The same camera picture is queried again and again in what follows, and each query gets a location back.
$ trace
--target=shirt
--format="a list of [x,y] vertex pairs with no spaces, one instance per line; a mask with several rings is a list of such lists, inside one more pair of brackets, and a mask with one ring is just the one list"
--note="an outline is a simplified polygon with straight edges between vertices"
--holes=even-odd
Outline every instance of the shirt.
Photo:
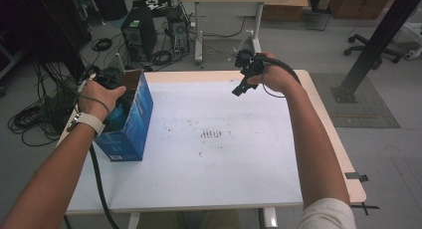
[[314,202],[302,214],[298,229],[355,229],[353,212],[344,202],[324,198]]

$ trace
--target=cardboard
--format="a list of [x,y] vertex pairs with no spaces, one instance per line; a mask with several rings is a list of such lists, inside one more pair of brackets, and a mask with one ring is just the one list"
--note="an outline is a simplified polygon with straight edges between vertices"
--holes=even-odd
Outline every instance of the cardboard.
[[389,0],[329,0],[331,15],[336,19],[377,19]]
[[308,0],[288,0],[276,3],[266,3],[261,19],[267,21],[299,21],[301,20],[304,7],[308,7],[309,5]]
[[111,161],[141,161],[152,114],[153,101],[142,71],[127,71],[121,84],[135,91],[121,130],[103,132],[94,142]]

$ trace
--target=blue box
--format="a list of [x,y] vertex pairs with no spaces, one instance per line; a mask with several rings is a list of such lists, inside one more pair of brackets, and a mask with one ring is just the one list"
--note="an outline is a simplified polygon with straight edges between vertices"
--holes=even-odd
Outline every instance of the blue box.
[[111,161],[142,161],[153,101],[142,71],[125,72],[121,84],[135,91],[124,127],[103,132],[94,142]]

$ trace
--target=white watch strap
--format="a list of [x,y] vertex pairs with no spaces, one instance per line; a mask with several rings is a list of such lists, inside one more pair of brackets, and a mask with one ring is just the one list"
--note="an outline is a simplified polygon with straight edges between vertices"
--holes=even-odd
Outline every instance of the white watch strap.
[[78,118],[78,122],[83,122],[91,126],[97,132],[97,136],[102,133],[103,129],[105,129],[105,125],[102,121],[91,114],[82,113]]

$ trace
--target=black pole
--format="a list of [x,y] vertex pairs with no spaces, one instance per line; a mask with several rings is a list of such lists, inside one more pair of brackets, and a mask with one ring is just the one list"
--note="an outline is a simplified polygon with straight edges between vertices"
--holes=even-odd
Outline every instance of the black pole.
[[395,0],[376,28],[368,44],[338,88],[331,89],[338,103],[354,103],[354,92],[370,71],[372,64],[382,54],[396,33],[412,14],[421,0]]

